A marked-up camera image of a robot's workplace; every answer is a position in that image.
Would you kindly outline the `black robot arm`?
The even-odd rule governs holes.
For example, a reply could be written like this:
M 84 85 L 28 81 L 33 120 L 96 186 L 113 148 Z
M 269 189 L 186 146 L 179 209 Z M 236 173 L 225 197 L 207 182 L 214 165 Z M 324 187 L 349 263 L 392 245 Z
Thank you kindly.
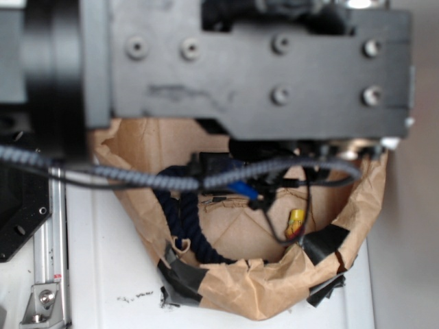
M 1 132 L 83 161 L 113 118 L 238 141 L 404 138 L 412 14 L 387 1 L 2 1 Z

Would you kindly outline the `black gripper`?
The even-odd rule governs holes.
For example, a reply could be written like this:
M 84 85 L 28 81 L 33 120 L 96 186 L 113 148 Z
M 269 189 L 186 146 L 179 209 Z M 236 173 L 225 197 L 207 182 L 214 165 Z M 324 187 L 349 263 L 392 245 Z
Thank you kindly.
M 111 1 L 112 107 L 234 154 L 377 157 L 409 131 L 412 14 L 338 1 Z

